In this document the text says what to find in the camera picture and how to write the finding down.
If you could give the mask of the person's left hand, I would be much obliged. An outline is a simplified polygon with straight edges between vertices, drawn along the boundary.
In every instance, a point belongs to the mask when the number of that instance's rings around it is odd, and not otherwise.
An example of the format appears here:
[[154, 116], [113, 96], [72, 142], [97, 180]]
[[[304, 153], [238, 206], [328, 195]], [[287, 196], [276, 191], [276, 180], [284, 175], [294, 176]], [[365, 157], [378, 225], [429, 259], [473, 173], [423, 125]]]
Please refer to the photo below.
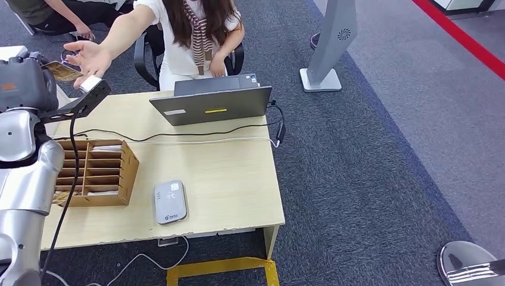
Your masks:
[[220, 53], [216, 53], [210, 63], [210, 72], [213, 77], [226, 76], [226, 56]]

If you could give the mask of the person's hand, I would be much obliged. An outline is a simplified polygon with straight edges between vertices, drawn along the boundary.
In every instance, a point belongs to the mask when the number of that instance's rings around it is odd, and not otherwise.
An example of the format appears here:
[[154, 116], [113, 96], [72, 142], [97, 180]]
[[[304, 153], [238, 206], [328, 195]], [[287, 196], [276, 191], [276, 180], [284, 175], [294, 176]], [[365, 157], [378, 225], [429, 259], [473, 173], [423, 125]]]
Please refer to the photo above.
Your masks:
[[76, 28], [76, 35], [78, 37], [87, 39], [89, 41], [94, 41], [95, 40], [95, 35], [91, 31], [91, 29], [84, 23], [77, 23], [74, 25]]

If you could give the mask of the person's right hand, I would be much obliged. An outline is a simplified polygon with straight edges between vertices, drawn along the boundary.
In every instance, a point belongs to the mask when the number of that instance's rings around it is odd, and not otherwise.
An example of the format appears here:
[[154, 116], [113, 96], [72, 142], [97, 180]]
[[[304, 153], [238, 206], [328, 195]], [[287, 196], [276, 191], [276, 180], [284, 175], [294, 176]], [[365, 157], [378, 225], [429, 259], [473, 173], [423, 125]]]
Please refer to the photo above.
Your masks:
[[66, 43], [64, 49], [77, 52], [75, 56], [66, 56], [68, 63], [80, 67], [82, 76], [77, 78], [73, 85], [76, 89], [90, 76], [102, 78], [114, 59], [108, 49], [91, 41]]

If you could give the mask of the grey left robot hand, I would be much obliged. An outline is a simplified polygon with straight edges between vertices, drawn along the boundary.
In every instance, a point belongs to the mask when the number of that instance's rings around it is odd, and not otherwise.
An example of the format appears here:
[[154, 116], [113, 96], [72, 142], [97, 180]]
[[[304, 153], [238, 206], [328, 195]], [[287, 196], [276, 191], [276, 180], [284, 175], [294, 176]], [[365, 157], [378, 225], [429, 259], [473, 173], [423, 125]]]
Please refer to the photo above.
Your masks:
[[12, 108], [34, 108], [40, 112], [58, 108], [57, 85], [40, 52], [22, 52], [1, 61], [1, 112]]

